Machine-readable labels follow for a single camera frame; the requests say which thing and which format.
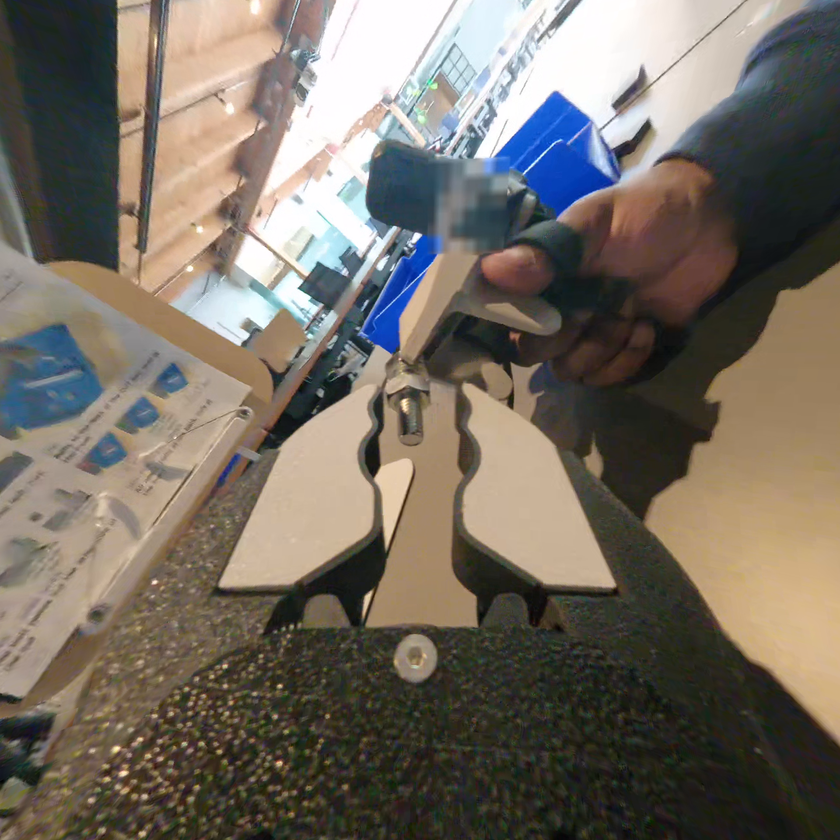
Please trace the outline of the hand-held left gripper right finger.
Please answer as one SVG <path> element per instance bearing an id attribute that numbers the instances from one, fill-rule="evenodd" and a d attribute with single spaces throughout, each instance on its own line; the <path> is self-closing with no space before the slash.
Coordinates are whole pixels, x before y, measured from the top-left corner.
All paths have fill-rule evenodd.
<path id="1" fill-rule="evenodd" d="M 458 399 L 453 566 L 483 603 L 613 595 L 616 581 L 559 450 L 529 420 L 472 384 Z"/>

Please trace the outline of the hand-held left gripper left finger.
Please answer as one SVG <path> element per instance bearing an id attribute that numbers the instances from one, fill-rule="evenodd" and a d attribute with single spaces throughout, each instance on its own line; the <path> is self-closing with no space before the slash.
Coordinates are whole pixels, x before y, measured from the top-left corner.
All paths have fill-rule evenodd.
<path id="1" fill-rule="evenodd" d="M 302 425 L 282 446 L 217 588 L 338 599 L 360 624 L 385 569 L 382 494 L 368 463 L 381 387 L 366 385 Z"/>

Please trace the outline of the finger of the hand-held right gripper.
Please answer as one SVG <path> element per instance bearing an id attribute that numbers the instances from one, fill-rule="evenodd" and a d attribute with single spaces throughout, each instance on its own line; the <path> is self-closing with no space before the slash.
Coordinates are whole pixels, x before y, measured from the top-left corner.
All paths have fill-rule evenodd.
<path id="1" fill-rule="evenodd" d="M 487 315 L 478 263 L 475 254 L 440 254 L 417 284 L 399 319 L 399 359 L 409 368 L 425 362 L 429 347 L 444 333 L 451 317 Z"/>
<path id="2" fill-rule="evenodd" d="M 455 295 L 453 311 L 509 330 L 538 336 L 559 332 L 560 312 L 539 297 L 509 295 L 499 289 L 466 289 Z"/>

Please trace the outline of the silver hex bolt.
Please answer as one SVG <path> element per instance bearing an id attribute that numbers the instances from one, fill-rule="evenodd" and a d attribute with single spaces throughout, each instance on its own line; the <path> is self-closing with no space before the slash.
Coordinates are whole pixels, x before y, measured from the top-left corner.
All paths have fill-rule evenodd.
<path id="1" fill-rule="evenodd" d="M 401 355 L 397 354 L 392 358 L 391 372 L 399 368 L 412 366 L 424 371 L 415 364 L 404 361 Z M 424 407 L 428 395 L 420 395 L 416 392 L 405 391 L 393 397 L 388 397 L 388 402 L 397 414 L 397 435 L 400 442 L 405 446 L 416 446 L 424 439 Z"/>

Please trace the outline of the blue plastic bin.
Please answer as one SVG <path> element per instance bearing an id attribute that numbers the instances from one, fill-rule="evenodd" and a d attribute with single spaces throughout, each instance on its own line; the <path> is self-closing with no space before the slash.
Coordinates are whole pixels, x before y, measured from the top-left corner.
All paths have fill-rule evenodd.
<path id="1" fill-rule="evenodd" d="M 429 174 L 432 152 L 405 143 L 383 141 L 374 150 L 365 205 L 374 221 L 419 235 L 415 253 L 397 264 L 361 333 L 374 346 L 398 347 L 398 321 L 424 272 L 437 253 L 429 237 L 435 177 Z M 558 91 L 552 91 L 521 127 L 493 154 L 496 170 L 523 175 L 543 205 L 560 213 L 590 193 L 615 184 L 616 157 L 591 118 Z"/>

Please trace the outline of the person's right forearm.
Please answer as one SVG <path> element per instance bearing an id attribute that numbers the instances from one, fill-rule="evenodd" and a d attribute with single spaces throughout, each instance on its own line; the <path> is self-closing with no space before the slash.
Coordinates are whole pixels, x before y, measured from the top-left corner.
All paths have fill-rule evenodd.
<path id="1" fill-rule="evenodd" d="M 838 217 L 839 3 L 809 2 L 772 28 L 733 93 L 657 165 L 671 161 L 712 177 L 738 248 L 735 269 L 706 308 Z"/>

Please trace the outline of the person's right hand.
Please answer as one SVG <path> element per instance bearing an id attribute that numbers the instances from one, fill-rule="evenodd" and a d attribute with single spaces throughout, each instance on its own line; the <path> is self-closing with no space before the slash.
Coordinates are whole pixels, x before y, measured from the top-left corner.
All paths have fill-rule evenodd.
<path id="1" fill-rule="evenodd" d="M 618 278 L 632 293 L 616 315 L 581 312 L 553 335 L 512 332 L 520 366 L 547 363 L 561 382 L 629 383 L 652 364 L 656 326 L 688 327 L 739 257 L 713 176 L 668 159 L 574 203 L 559 217 L 582 242 L 577 280 Z"/>

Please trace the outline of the white mat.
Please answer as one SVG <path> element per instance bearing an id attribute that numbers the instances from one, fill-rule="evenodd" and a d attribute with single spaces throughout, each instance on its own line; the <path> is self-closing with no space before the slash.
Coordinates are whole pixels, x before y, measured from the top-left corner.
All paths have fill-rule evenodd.
<path id="1" fill-rule="evenodd" d="M 381 495 L 385 561 L 388 560 L 414 475 L 413 461 L 410 458 L 400 458 L 383 465 L 374 478 Z"/>

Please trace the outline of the black computer monitor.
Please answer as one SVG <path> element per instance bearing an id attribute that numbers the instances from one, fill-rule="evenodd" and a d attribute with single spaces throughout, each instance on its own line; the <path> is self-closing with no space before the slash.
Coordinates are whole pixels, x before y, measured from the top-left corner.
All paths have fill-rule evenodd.
<path id="1" fill-rule="evenodd" d="M 351 284 L 351 276 L 318 261 L 298 289 L 311 301 L 334 311 Z"/>

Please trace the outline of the black ceiling pipe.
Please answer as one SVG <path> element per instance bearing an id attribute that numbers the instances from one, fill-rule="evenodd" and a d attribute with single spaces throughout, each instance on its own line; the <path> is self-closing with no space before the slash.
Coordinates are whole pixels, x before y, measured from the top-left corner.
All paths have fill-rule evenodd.
<path id="1" fill-rule="evenodd" d="M 148 54 L 143 103 L 143 138 L 140 167 L 139 203 L 136 211 L 135 248 L 139 264 L 145 256 L 151 229 L 151 208 L 154 173 L 161 123 L 165 55 L 169 33 L 171 1 L 151 1 L 148 33 Z"/>

